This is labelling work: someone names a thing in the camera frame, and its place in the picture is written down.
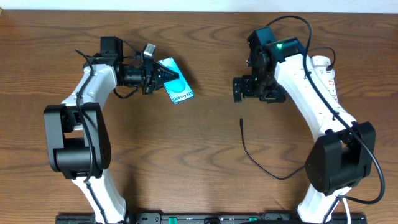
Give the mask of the Samsung Galaxy smartphone teal screen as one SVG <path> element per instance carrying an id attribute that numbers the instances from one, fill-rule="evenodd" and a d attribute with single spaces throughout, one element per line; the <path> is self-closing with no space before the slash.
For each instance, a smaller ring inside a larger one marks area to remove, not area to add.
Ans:
<path id="1" fill-rule="evenodd" d="M 159 60 L 158 63 L 179 74 L 178 79 L 164 83 L 164 88 L 172 103 L 178 104 L 194 97 L 193 90 L 172 57 Z"/>

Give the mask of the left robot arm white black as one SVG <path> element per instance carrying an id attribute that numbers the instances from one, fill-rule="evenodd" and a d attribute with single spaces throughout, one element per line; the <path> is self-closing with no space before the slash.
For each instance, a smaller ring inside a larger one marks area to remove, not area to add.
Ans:
<path id="1" fill-rule="evenodd" d="M 136 216 L 116 189 L 111 172 L 111 143 L 102 109 L 117 86 L 132 87 L 150 95 L 176 80 L 179 74 L 154 60 L 156 46 L 134 51 L 139 65 L 124 63 L 127 42 L 104 36 L 100 52 L 89 56 L 81 50 L 83 76 L 70 96 L 44 109 L 49 163 L 54 172 L 71 180 L 85 195 L 92 215 L 57 215 L 56 223 L 135 223 Z"/>

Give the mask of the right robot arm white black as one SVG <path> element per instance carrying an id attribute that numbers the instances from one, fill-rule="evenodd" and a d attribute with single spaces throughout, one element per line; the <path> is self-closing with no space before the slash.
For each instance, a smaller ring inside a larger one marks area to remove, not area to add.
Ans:
<path id="1" fill-rule="evenodd" d="M 296 220 L 331 223 L 329 212 L 336 207 L 336 198 L 370 174 L 376 132 L 339 104 L 334 63 L 328 57 L 305 56 L 298 38 L 277 40 L 268 26 L 254 30 L 247 42 L 252 72 L 233 79 L 234 102 L 293 100 L 315 142 L 305 162 L 310 186 L 297 207 Z"/>

